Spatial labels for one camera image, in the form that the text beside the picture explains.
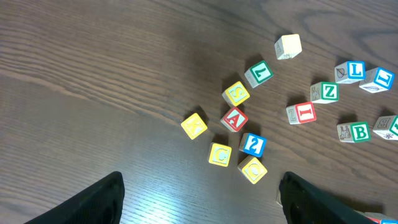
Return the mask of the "red I block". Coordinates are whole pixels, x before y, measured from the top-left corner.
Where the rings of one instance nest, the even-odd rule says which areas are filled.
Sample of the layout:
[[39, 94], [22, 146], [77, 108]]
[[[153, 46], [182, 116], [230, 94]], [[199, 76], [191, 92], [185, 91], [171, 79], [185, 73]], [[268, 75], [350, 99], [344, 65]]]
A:
[[378, 224], [381, 224], [381, 220], [396, 220], [381, 213], [366, 212], [364, 216]]

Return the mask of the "red I block sideways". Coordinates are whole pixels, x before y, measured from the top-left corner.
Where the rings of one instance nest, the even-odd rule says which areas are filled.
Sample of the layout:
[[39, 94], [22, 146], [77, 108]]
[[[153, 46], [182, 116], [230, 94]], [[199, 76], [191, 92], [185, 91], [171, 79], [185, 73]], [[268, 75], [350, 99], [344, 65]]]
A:
[[317, 120], [311, 101], [286, 107], [289, 124], [303, 124]]

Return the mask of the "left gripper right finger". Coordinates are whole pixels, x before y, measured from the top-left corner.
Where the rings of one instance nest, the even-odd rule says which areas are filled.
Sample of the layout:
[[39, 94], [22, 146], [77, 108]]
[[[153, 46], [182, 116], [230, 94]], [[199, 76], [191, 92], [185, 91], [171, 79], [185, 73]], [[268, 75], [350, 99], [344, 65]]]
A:
[[377, 212], [378, 204], [332, 194], [293, 172], [285, 172], [279, 184], [280, 202], [288, 223], [362, 224], [372, 221], [360, 212]]

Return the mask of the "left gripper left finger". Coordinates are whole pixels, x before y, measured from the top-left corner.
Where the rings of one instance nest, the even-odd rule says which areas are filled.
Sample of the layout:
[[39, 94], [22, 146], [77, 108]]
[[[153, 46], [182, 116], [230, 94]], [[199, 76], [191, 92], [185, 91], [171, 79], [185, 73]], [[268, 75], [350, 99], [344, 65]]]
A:
[[119, 224], [124, 196], [122, 173], [114, 171], [26, 224]]

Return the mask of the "blue P block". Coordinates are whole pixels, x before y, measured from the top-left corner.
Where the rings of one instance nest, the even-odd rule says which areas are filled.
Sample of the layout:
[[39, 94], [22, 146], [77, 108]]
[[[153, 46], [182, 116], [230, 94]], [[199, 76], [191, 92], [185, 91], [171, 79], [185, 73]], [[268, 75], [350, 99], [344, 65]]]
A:
[[381, 224], [398, 224], [397, 220], [381, 220]]

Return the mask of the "green N block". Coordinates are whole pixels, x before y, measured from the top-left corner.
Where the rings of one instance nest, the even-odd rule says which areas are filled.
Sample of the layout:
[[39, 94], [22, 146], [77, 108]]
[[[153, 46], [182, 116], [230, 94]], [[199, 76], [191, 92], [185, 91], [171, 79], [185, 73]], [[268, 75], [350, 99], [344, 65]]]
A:
[[276, 196], [276, 203], [282, 208], [282, 202], [281, 202], [281, 197], [280, 197], [280, 191], [277, 191], [277, 196]]

